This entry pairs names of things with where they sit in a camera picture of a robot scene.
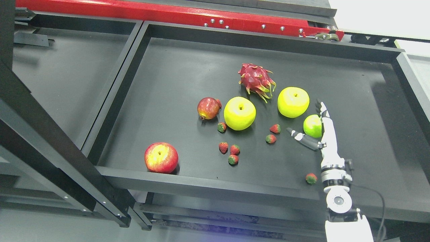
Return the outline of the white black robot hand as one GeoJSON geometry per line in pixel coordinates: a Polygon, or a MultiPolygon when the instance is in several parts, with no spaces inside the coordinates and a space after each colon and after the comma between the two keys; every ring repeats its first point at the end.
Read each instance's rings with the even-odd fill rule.
{"type": "Polygon", "coordinates": [[[313,151],[321,151],[321,169],[345,169],[345,159],[338,154],[337,136],[334,123],[330,117],[327,106],[321,100],[316,102],[316,110],[321,120],[321,140],[300,133],[290,127],[286,128],[287,133],[303,146],[313,151]]]}

